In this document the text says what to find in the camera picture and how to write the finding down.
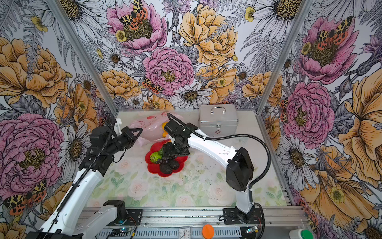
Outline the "green spiky round fruit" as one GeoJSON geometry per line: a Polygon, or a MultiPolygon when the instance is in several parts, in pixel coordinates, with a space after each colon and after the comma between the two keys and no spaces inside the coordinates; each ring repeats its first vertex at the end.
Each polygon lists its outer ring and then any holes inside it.
{"type": "Polygon", "coordinates": [[[162,161],[162,155],[159,152],[153,152],[150,157],[150,162],[159,164],[162,161]]]}

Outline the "dark avocado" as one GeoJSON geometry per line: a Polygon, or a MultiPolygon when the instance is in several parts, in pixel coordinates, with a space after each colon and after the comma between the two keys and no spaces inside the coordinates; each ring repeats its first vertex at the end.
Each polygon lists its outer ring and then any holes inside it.
{"type": "Polygon", "coordinates": [[[163,175],[171,175],[173,173],[173,170],[170,168],[168,163],[160,164],[160,173],[163,175]]]}
{"type": "Polygon", "coordinates": [[[176,160],[169,160],[168,165],[172,170],[178,170],[180,167],[180,163],[176,160]]]}

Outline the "pink plastic bag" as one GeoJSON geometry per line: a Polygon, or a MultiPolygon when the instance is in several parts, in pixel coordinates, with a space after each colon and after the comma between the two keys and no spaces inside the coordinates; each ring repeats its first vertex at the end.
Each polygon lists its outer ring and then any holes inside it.
{"type": "Polygon", "coordinates": [[[143,132],[140,134],[135,145],[145,146],[152,142],[163,141],[169,139],[168,133],[165,132],[164,126],[169,121],[168,113],[173,114],[181,120],[184,120],[182,115],[175,112],[139,112],[136,114],[129,113],[126,120],[129,128],[142,128],[143,132]]]}

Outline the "dark avocado front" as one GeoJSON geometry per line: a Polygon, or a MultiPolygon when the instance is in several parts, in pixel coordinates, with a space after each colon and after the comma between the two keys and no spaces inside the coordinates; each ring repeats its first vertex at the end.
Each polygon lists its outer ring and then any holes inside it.
{"type": "Polygon", "coordinates": [[[173,170],[170,168],[168,163],[160,164],[160,173],[163,175],[171,175],[173,173],[173,170]]]}

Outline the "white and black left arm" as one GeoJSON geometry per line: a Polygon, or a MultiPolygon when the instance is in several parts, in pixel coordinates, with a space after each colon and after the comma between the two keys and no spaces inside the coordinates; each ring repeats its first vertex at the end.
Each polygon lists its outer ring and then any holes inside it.
{"type": "Polygon", "coordinates": [[[120,119],[109,126],[101,126],[91,133],[91,146],[79,166],[75,180],[63,200],[48,220],[28,239],[93,239],[110,223],[121,224],[127,220],[123,201],[109,200],[82,223],[78,219],[93,190],[104,178],[116,153],[128,150],[142,134],[142,128],[121,127],[120,119]]]}

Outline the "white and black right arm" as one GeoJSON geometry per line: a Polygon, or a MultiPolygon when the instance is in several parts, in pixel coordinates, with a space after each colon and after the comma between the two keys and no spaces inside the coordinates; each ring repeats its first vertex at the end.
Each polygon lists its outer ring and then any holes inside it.
{"type": "Polygon", "coordinates": [[[219,141],[235,137],[248,137],[260,143],[262,141],[250,134],[234,134],[211,138],[194,125],[190,123],[182,125],[174,119],[171,119],[164,126],[164,130],[171,139],[170,142],[163,146],[164,157],[187,156],[190,154],[189,149],[194,148],[226,168],[225,180],[235,190],[237,217],[242,223],[248,223],[252,217],[254,207],[253,196],[250,192],[254,165],[249,152],[245,148],[236,149],[219,141]]]}

